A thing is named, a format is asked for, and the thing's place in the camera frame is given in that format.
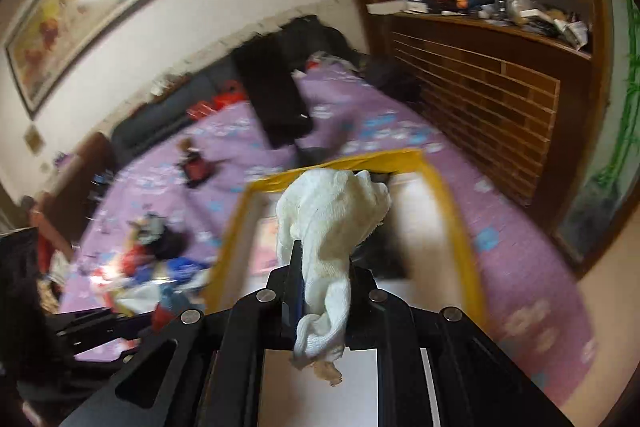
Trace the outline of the white towel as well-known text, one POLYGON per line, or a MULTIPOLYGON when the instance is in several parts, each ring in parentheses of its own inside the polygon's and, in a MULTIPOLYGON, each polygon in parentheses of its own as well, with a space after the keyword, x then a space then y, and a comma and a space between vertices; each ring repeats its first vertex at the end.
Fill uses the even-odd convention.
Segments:
POLYGON ((314 168, 305 171, 277 202, 277 252, 288 263, 302 246, 304 313, 296 325, 292 364, 310 366, 335 387, 335 367, 345 349, 352 301, 350 255, 384 220, 392 205, 387 186, 367 170, 314 168))

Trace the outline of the pink tissue pack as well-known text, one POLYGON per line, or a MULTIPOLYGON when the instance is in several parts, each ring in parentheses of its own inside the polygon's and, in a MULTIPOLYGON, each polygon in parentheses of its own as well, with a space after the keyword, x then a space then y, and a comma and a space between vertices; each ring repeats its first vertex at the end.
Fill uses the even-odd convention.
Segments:
POLYGON ((258 222, 250 250, 250 275, 270 272, 279 265, 277 252, 278 219, 268 217, 258 222))

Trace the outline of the purple floral tablecloth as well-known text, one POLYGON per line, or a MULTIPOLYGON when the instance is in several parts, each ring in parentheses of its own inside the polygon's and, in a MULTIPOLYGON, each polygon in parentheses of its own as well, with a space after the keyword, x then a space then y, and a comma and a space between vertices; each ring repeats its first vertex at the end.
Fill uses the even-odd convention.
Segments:
POLYGON ((146 215, 186 236, 184 257, 198 265, 190 285, 227 285, 224 243, 245 192, 290 179, 276 191, 273 236, 248 262, 252 277, 308 232, 317 233, 315 253, 352 258, 357 239, 398 223, 409 235, 418 303, 450 303, 445 272, 456 269, 465 306, 479 309, 498 345, 563 404, 589 372, 597 343, 550 239, 442 132, 342 66, 314 70, 299 89, 314 120, 308 143, 335 147, 336 166, 289 174, 292 148, 270 148, 246 102, 189 124, 118 170, 82 236, 62 309, 157 304, 157 286, 122 269, 130 225, 146 215))

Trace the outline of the black red small device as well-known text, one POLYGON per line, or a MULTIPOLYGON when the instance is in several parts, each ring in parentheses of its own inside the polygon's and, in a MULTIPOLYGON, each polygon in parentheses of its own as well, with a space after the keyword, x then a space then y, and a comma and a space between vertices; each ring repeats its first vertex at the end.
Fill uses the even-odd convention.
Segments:
POLYGON ((180 157, 178 166, 186 179, 186 186, 197 188, 205 183, 218 171, 215 161, 203 156, 201 147, 192 138, 184 138, 178 144, 180 157))

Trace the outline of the red bag on sofa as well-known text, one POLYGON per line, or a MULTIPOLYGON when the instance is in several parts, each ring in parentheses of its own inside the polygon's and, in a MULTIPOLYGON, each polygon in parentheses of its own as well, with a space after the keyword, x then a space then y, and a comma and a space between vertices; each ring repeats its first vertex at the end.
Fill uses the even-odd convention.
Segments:
POLYGON ((247 100, 246 93, 238 80, 231 79, 225 85, 222 91, 209 100, 199 101, 186 110, 193 121, 198 121, 209 115, 216 114, 228 106, 241 103, 247 100))

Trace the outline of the black phone on stand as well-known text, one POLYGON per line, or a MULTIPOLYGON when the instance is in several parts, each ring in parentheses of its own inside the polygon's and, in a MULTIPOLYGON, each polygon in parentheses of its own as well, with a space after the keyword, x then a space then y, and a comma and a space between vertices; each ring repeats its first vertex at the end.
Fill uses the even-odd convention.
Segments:
POLYGON ((250 38, 234 49, 231 57, 272 148, 294 144, 314 129, 275 35, 250 38))

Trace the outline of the yellow rimmed white tray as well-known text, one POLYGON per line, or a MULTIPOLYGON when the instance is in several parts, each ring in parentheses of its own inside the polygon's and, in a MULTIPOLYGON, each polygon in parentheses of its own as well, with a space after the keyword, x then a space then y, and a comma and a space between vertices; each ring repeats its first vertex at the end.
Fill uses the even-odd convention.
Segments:
POLYGON ((303 310, 343 311, 356 299, 347 267, 359 246, 376 246, 390 231, 404 275, 390 284, 409 305, 431 311, 456 306, 487 322, 480 273, 461 211, 445 181, 420 150, 386 150, 295 169, 247 184, 228 225, 203 293, 205 309, 230 309, 265 286, 270 269, 287 265, 303 247, 303 310), (276 225, 267 244, 269 269, 252 259, 259 227, 276 225))

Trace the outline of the black sofa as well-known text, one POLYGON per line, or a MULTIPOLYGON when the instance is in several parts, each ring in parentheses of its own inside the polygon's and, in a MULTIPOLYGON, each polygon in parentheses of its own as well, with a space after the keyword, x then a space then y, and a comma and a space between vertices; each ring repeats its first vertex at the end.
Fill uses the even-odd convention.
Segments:
MULTIPOLYGON (((326 52, 352 64, 359 54, 336 28, 320 22, 318 16, 296 17, 274 32, 289 70, 305 68, 314 52, 326 52)), ((190 126, 188 109, 208 101, 239 78, 230 53, 193 74, 158 102, 150 102, 121 121, 112 131, 111 144, 116 166, 125 167, 151 148, 190 126)))

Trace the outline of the wooden brick pattern sideboard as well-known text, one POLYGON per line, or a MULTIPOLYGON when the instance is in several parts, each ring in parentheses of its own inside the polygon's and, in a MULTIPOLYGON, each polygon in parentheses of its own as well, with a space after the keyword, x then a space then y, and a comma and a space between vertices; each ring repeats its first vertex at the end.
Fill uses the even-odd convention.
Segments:
POLYGON ((592 135, 591 56, 464 16, 370 14, 367 31, 376 52, 416 78, 423 114, 551 232, 592 135))

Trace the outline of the bamboo painted wall panel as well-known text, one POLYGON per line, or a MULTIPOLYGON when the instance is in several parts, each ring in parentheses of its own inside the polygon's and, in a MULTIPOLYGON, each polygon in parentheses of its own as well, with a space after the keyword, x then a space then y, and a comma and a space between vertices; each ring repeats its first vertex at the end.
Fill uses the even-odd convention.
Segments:
POLYGON ((639 7, 611 0, 611 13, 608 104, 582 186, 556 233, 572 265, 596 254, 639 183, 639 7))

